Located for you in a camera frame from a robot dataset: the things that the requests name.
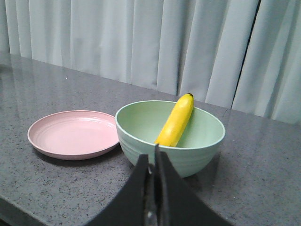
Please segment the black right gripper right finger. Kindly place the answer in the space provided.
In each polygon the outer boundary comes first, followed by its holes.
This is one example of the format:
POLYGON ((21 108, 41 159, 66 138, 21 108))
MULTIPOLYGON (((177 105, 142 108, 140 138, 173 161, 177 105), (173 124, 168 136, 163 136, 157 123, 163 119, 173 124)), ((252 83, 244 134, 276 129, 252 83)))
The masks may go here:
POLYGON ((155 146, 155 197, 159 226, 230 226, 204 204, 155 146))

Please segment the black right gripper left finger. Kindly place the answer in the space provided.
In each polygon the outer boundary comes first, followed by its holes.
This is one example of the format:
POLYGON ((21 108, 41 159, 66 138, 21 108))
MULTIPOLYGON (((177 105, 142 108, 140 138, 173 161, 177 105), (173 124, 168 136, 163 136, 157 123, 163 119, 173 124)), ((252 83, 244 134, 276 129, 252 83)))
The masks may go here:
POLYGON ((144 224, 144 185, 148 155, 142 154, 130 178, 109 205, 88 226, 142 226, 144 224))

